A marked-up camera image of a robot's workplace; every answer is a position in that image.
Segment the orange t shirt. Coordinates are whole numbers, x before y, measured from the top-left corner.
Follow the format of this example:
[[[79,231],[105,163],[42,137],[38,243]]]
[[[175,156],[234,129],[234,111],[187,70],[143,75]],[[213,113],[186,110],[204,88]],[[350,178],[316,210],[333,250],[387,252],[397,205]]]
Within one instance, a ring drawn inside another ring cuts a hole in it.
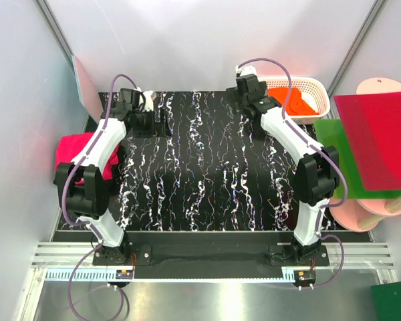
[[[274,97],[283,106],[288,91],[288,87],[277,87],[268,89],[267,93],[269,97]],[[286,105],[286,113],[290,116],[311,116],[319,114],[303,100],[298,88],[291,89],[290,99]]]

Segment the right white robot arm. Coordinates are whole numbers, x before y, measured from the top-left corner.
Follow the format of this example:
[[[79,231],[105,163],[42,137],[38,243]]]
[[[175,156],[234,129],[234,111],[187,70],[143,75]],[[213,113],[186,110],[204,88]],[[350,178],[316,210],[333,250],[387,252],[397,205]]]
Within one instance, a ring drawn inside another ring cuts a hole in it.
[[[227,93],[258,129],[277,139],[297,166],[291,182],[299,201],[297,224],[290,245],[276,258],[305,265],[320,249],[319,224],[340,185],[338,152],[333,146],[324,147],[286,116],[285,107],[268,96],[267,83],[260,81],[254,71],[238,70],[236,85]]]

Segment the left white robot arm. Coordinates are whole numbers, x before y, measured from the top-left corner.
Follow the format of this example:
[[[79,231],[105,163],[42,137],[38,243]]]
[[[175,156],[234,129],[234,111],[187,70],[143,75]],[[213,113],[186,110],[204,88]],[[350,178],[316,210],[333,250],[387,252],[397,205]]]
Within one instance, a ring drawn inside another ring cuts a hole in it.
[[[108,208],[106,165],[129,132],[136,138],[171,135],[164,110],[155,120],[155,98],[152,90],[121,89],[118,101],[108,103],[85,146],[71,161],[60,162],[55,172],[59,205],[68,225],[85,225],[97,237],[94,252],[117,265],[127,263],[134,254],[127,234]]]

